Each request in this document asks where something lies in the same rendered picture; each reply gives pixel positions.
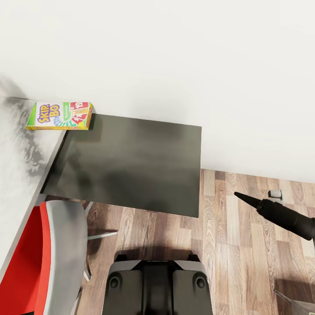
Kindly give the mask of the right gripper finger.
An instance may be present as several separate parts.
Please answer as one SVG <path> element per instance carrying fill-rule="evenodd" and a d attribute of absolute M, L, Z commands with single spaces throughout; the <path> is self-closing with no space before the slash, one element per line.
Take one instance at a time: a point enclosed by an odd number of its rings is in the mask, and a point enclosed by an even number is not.
<path fill-rule="evenodd" d="M 252 196 L 247 196 L 245 194 L 238 193 L 238 192 L 235 192 L 234 195 L 240 198 L 241 200 L 245 201 L 246 203 L 250 204 L 252 207 L 256 208 L 256 210 L 261 209 L 265 202 L 265 199 L 260 200 Z"/>

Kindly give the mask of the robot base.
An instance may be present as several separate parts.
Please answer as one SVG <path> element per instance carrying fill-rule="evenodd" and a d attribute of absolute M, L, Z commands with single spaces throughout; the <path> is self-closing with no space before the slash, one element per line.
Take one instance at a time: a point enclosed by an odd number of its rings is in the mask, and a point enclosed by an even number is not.
<path fill-rule="evenodd" d="M 102 315 L 213 315 L 206 268 L 189 260 L 131 260 L 110 266 Z"/>

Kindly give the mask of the board game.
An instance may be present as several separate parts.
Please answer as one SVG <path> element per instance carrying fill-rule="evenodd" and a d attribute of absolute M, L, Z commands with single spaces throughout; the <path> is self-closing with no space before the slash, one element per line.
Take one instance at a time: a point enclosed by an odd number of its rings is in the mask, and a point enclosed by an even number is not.
<path fill-rule="evenodd" d="M 35 102 L 27 130 L 89 130 L 91 102 Z"/>

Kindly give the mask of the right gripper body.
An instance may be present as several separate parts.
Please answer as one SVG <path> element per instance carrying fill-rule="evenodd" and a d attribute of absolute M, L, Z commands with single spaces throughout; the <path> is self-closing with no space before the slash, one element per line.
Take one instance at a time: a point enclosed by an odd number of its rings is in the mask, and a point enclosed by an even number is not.
<path fill-rule="evenodd" d="M 268 221 L 290 231 L 298 220 L 298 212 L 287 208 L 281 204 L 274 203 L 266 199 L 262 208 L 259 209 L 259 215 L 264 216 Z"/>

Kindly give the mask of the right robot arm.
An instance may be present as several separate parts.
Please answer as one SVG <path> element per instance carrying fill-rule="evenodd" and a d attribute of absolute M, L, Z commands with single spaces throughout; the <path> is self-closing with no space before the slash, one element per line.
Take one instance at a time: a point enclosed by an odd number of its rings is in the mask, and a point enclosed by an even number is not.
<path fill-rule="evenodd" d="M 259 210 L 259 215 L 268 221 L 291 231 L 292 233 L 310 241 L 313 239 L 315 248 L 315 217 L 309 218 L 284 206 L 284 191 L 273 189 L 268 191 L 271 199 L 257 199 L 235 192 L 235 196 Z"/>

